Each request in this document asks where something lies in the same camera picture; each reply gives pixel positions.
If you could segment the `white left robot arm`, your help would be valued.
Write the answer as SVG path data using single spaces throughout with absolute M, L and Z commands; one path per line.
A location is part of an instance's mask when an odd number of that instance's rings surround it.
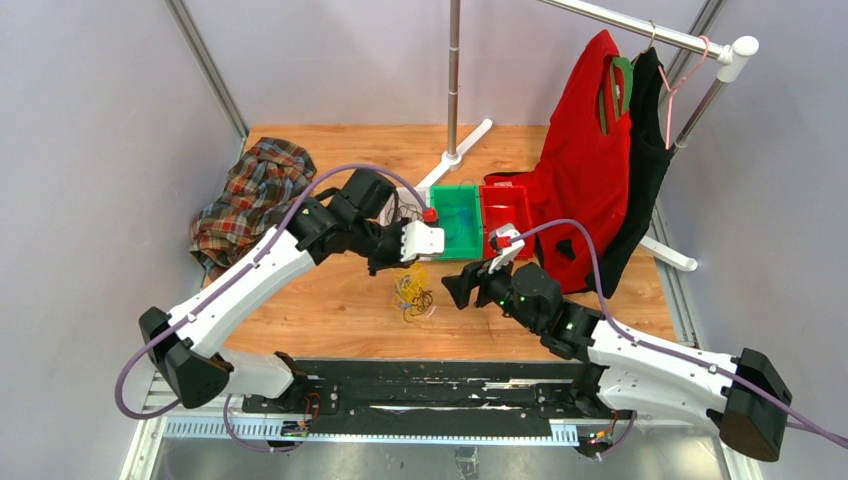
M 142 357 L 149 358 L 176 397 L 164 412 L 199 408 L 222 394 L 260 395 L 283 413 L 304 405 L 307 389 L 296 379 L 289 357 L 223 345 L 268 298 L 332 255 L 352 252 L 365 258 L 371 275 L 407 268 L 416 260 L 409 221 L 388 226 L 376 221 L 399 186 L 409 192 L 414 186 L 387 168 L 367 164 L 333 168 L 315 181 L 342 171 L 351 173 L 342 188 L 315 194 L 309 185 L 257 246 L 203 290 L 169 311 L 151 307 L 141 315 L 145 344 L 115 386 L 115 402 L 125 415 L 134 413 L 124 402 L 124 383 Z

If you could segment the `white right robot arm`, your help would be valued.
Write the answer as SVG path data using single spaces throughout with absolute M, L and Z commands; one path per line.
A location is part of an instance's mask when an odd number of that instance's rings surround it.
M 703 351 L 615 325 L 568 300 L 535 263 L 490 272 L 474 262 L 441 283 L 458 309 L 493 304 L 554 355 L 584 364 L 571 390 L 580 414 L 608 408 L 678 420 L 749 458 L 779 459 L 792 394 L 767 355 Z

